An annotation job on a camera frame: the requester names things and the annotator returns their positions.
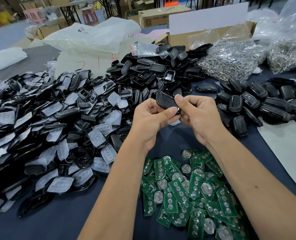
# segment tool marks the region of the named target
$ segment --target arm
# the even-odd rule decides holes
[[[99,197],[78,240],[132,239],[138,192],[145,157],[160,128],[179,119],[175,107],[161,109],[148,99],[135,109],[129,135],[123,142]]]
[[[213,154],[260,239],[296,239],[296,196],[223,126],[215,101],[176,95],[182,122]]]

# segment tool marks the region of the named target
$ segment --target hand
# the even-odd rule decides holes
[[[181,122],[192,127],[201,144],[207,146],[211,138],[227,131],[221,122],[214,99],[193,95],[183,97],[177,94],[174,100],[181,108]]]
[[[142,141],[147,152],[154,147],[157,132],[180,119],[176,107],[162,109],[152,98],[143,101],[134,110],[134,119],[129,135]]]

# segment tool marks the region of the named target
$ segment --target floor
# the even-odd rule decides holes
[[[287,0],[275,0],[272,4],[271,8],[272,10],[276,11],[277,13],[280,13],[283,6]],[[269,2],[262,4],[262,8],[267,8],[269,5]],[[249,11],[258,9],[258,5],[255,3],[249,7]],[[195,3],[192,2],[192,10],[196,10]],[[100,22],[104,21],[104,12],[103,10],[96,10],[96,15],[98,17],[98,20]],[[78,14],[81,18],[81,22],[83,23],[82,15],[81,13]],[[10,47],[21,47],[23,49],[30,48],[32,46],[31,42],[26,38],[24,30],[26,27],[29,26],[29,23],[26,20],[22,20],[17,23],[13,23],[7,26],[3,26],[0,28],[0,50],[10,48]]]

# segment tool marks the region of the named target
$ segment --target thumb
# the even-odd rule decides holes
[[[163,123],[165,121],[168,121],[172,117],[174,117],[176,113],[177,113],[177,108],[171,107],[162,111],[161,113],[156,114],[156,118],[159,123]]]
[[[187,99],[185,99],[180,94],[177,94],[174,97],[174,101],[176,102],[178,107],[181,108],[188,115],[191,115],[194,109],[196,108],[194,105],[192,105]]]

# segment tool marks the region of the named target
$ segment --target dark blue tablecloth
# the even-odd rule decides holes
[[[251,81],[263,82],[273,76],[265,67],[261,75],[251,75]],[[296,71],[284,72],[278,77],[295,78]],[[215,80],[207,78],[199,84],[214,84]],[[195,90],[193,95],[200,95]],[[254,126],[249,126],[248,137],[242,138],[241,143],[254,154],[254,156],[294,195],[296,184],[287,174],[274,153],[270,150],[264,139]],[[183,124],[167,126],[157,135],[156,145],[149,152],[152,157],[170,157],[182,161],[181,153],[187,148],[205,149],[194,137],[193,131]],[[23,219],[16,216],[16,212],[22,200],[5,213],[0,213],[0,239],[7,240],[76,240],[94,203],[104,185],[103,181],[97,181],[91,188],[84,192],[67,193],[58,195],[46,207],[35,214]],[[158,211],[151,217],[144,217],[142,200],[138,200],[136,220],[134,225],[134,239],[140,240],[182,240],[187,238],[187,231],[170,226],[166,229],[156,222]]]

